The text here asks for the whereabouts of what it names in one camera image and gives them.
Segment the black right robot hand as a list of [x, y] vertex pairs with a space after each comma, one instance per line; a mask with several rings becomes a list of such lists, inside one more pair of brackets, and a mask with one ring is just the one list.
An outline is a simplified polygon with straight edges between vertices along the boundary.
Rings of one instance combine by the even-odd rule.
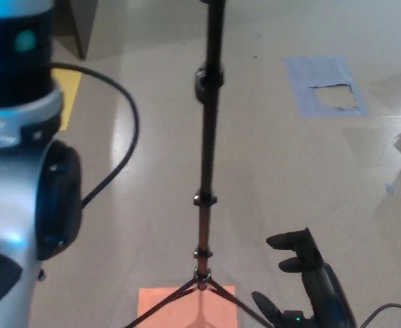
[[356, 320], [344, 290], [332, 267], [324, 261], [309, 229], [270, 236], [267, 244], [273, 249], [290, 250], [296, 256], [278, 267], [285, 273], [300, 273], [313, 315], [305, 318], [298, 310], [282, 312], [261, 292], [252, 299], [274, 327], [356, 327]]

